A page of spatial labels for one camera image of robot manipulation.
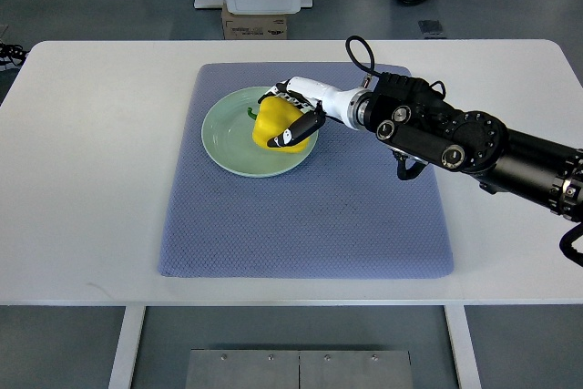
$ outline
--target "metal plate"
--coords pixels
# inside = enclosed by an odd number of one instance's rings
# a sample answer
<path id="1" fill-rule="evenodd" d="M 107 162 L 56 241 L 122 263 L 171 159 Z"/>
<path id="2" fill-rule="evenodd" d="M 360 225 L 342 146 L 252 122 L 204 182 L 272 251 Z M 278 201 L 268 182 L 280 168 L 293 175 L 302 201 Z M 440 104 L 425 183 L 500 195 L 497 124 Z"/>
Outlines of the metal plate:
<path id="1" fill-rule="evenodd" d="M 192 350 L 186 389 L 413 389 L 407 351 Z"/>
<path id="2" fill-rule="evenodd" d="M 407 351 L 302 351 L 302 389 L 413 389 Z"/>
<path id="3" fill-rule="evenodd" d="M 299 352 L 192 350 L 186 389 L 298 389 Z"/>

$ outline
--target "white table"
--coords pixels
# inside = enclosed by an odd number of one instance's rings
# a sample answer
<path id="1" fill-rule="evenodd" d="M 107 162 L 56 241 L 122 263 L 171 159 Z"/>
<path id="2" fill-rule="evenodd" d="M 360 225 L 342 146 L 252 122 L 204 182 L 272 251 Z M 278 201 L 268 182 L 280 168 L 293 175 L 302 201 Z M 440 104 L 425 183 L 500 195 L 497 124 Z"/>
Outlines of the white table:
<path id="1" fill-rule="evenodd" d="M 582 146 L 583 88 L 554 43 L 370 43 L 377 63 L 444 81 L 454 107 Z M 460 348 L 471 352 L 463 305 L 582 303 L 583 269 L 558 249 L 572 223 L 507 193 L 490 196 L 465 175 L 435 170 L 455 259 L 454 272 L 441 279 L 176 279 L 157 272 L 200 66 L 348 60 L 343 41 L 35 46 L 0 107 L 0 304 L 127 306 L 112 387 L 128 378 L 147 305 L 445 305 L 460 382 L 475 383 L 472 354 L 470 363 L 459 362 Z"/>

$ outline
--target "pepper stem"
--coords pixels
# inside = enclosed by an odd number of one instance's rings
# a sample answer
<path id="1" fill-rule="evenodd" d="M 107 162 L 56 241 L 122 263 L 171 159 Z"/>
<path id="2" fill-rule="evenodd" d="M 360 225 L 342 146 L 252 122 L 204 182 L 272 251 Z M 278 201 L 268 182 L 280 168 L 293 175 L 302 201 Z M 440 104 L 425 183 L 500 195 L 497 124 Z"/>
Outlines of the pepper stem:
<path id="1" fill-rule="evenodd" d="M 257 115 L 253 114 L 253 108 L 251 108 L 251 107 L 247 108 L 247 116 L 249 116 L 253 120 L 257 120 Z"/>

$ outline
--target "green plate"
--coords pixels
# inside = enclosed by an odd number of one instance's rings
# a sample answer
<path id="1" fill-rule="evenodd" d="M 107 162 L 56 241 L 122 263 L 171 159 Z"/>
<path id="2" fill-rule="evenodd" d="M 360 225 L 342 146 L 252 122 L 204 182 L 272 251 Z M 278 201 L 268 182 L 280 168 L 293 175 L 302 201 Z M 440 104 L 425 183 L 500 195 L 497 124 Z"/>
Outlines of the green plate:
<path id="1" fill-rule="evenodd" d="M 247 115 L 259 111 L 257 100 L 269 87 L 249 87 L 235 91 L 217 102 L 202 121 L 202 144 L 222 168 L 243 177 L 264 178 L 295 168 L 310 155 L 318 133 L 310 136 L 308 147 L 297 154 L 271 151 L 255 144 L 251 133 L 255 121 Z"/>

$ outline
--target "yellow bell pepper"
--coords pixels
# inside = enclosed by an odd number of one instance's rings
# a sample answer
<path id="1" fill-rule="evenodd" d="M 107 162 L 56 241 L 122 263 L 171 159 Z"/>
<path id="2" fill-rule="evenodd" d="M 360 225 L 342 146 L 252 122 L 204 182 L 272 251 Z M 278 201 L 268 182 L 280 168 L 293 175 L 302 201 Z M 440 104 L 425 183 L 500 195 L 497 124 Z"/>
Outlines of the yellow bell pepper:
<path id="1" fill-rule="evenodd" d="M 261 148 L 295 154 L 303 151 L 308 146 L 309 138 L 297 145 L 285 148 L 270 148 L 267 146 L 267 141 L 270 138 L 279 136 L 303 114 L 284 98 L 277 96 L 266 97 L 261 101 L 257 116 L 252 113 L 252 108 L 248 108 L 247 113 L 250 117 L 255 118 L 252 136 L 253 141 Z"/>

